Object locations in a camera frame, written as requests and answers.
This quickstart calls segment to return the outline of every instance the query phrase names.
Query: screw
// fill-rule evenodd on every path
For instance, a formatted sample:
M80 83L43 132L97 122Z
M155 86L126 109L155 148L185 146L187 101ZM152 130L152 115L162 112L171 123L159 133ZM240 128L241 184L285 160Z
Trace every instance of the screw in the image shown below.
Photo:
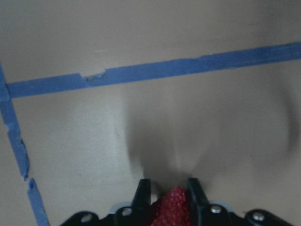
M89 222L90 220L92 220L92 214L91 213L87 213L85 214L81 219L81 223L87 223Z
M132 209L131 208L124 208L123 210L122 210L122 216L124 216L124 217L126 217L126 216L130 216L131 214L132 214Z
M222 208L218 205L214 205L211 207L211 212L212 213L220 213L222 211Z
M255 213L253 213L253 219L258 220L258 221L263 221L264 215L260 212L255 212Z

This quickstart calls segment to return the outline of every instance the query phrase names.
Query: gray surface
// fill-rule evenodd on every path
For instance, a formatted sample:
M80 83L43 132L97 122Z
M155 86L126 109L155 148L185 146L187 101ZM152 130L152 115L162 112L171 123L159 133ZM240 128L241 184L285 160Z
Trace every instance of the gray surface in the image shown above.
M301 41L300 7L275 0L5 0L0 60L13 82L285 44ZM30 176L51 226L84 209L104 216L132 198L143 176L167 190L191 175L239 214L261 207L299 224L300 65L15 99ZM34 225L0 129L1 224Z

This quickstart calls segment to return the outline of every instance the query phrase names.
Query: screw head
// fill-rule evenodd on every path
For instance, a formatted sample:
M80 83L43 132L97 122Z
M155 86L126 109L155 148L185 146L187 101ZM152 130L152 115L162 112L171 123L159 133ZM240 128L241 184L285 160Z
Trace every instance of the screw head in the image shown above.
M121 215L126 217L126 216L131 215L132 212L133 212L133 210L131 208L127 207L122 210Z
M210 210L212 213L220 213L222 211L222 208L221 206L213 205Z
M82 216L82 218L80 219L81 223L87 223L90 220L92 220L92 214L91 213L87 213L84 216Z
M257 220L257 221L263 221L264 215L260 212L255 212L255 213L253 213L253 219Z

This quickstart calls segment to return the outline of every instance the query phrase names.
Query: red sponge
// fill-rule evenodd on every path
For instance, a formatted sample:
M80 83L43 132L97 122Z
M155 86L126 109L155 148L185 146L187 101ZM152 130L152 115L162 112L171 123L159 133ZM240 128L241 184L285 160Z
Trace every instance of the red sponge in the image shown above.
M151 226L192 226L187 192L176 187L151 205L155 212Z

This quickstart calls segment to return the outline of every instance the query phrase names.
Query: torn piece of tape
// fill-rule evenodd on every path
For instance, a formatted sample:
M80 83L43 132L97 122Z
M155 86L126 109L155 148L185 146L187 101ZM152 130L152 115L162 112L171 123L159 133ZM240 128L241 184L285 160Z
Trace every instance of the torn piece of tape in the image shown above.
M301 59L301 42L7 84L11 98Z
M15 154L15 158L19 167L19 171L24 180L26 180L29 169L29 161L27 158L27 151L20 137L20 128L13 103L7 92L4 74L0 66L0 93L3 96L0 97L0 111L2 114L3 122L8 127L8 138L12 149Z
M41 195L37 189L34 179L32 178L28 182L27 195L38 226L49 226Z

